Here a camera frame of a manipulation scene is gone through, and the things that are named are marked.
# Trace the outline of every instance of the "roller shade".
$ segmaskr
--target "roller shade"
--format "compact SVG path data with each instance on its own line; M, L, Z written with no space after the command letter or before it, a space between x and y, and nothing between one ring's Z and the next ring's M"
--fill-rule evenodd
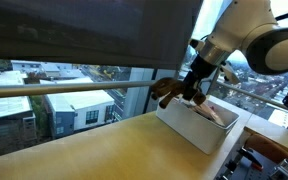
M178 69L200 0L0 0L0 58Z

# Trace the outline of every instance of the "building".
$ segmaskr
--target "building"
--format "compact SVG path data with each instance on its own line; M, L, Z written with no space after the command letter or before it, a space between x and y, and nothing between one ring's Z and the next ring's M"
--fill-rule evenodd
M41 62L37 61L20 61L11 60L13 71L21 71L25 73L38 72L41 66Z
M41 63L41 72L44 72L46 77L60 77L60 69L53 63Z
M40 80L41 84L92 83L89 78L63 81ZM45 95L50 109L53 138L109 123L113 119L114 99L103 90Z
M23 85L19 71L0 73L0 85ZM27 96L0 98L0 155L29 146L36 140L35 115Z
M21 61L21 60L11 60L11 63L14 71L21 71L26 73L39 72L41 70L42 64L48 64L52 67L55 66L58 71L73 69L73 65L69 63L52 63L52 62L45 63L39 61Z
M75 78L84 78L85 75L79 69L61 69L60 78L61 79L75 79Z

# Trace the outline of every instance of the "window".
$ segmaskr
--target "window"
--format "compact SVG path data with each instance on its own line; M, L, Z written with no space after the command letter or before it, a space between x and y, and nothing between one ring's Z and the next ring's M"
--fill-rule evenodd
M192 37L195 39L201 39L203 36L211 33L215 22L218 18L221 6L224 1L204 1L199 18L196 23ZM271 0L271 7L274 16L279 16L288 13L288 6L285 8L285 1ZM288 19L279 22L280 26L288 26ZM282 103L282 99L288 93L288 73L280 74L277 76L265 76L255 73L250 69L246 58L240 51L236 51L228 57L228 61L231 62L235 73L239 77L241 83L238 85L231 85L224 80L224 75L220 75L218 82L230 84L235 88L239 88L261 97L265 97L268 100ZM251 113L254 113L268 121L278 124L283 127L288 126L288 111L281 109L272 104L265 103L259 99L252 98L243 93L233 91L218 83L215 83L210 88L209 94L218 97L226 102L229 102L237 107L245 109ZM282 122L277 122L276 117L279 115Z
M114 105L106 106L105 111L105 121L113 119L113 111L115 109Z
M85 124L92 124L92 123L96 123L98 120L98 112L99 110L96 111L88 111L86 113L86 121Z
M62 133L64 133L64 127L56 128L56 134L62 134Z
M27 120L25 120L25 122L33 122L34 120L33 119L27 119Z
M56 124L61 124L62 123L62 118L61 117L57 117L56 118Z

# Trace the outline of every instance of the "metal railing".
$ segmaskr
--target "metal railing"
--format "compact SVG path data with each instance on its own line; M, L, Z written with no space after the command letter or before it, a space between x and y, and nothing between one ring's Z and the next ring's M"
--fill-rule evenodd
M243 94L245 94L245 95L247 95L247 96L250 96L250 97L255 98L255 99L258 99L258 100L260 100L260 101L263 101L263 102L272 104L272 105L274 105L274 106L280 107L280 108L285 109L285 110L288 111L288 108L287 108L286 106L284 106L283 104L278 103L278 102L276 102L276 101L269 100L269 99L264 98L264 97L262 97L262 96L259 96L259 95L256 95L256 94L247 92L247 91L245 91L245 90L242 90L242 89L233 87L233 86L228 85L228 84L225 84L225 83L221 83L221 82L218 82L218 81L216 81L216 83L217 83L218 85L224 86L224 87L226 87L226 88L228 88L228 89L232 89L233 91L243 93Z
M0 98L15 96L44 95L65 92L91 91L116 88L132 88L151 86L155 81L115 81L115 82L94 82L79 84L30 84L0 86Z

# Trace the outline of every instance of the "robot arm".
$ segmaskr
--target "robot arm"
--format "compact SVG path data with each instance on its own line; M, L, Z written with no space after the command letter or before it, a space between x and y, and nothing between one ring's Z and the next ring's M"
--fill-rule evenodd
M195 94L199 92L201 80L209 77L235 50L242 51L250 67L257 73L274 75L288 71L288 28L278 26L271 11L270 0L232 1L199 49L184 81L170 83L177 90L168 91L171 93L166 99L170 100L171 96L178 93L183 94L186 100L198 99ZM153 93L158 97L166 95L168 92L165 89L172 89L165 88L166 84L161 86L164 92L159 93L157 83Z

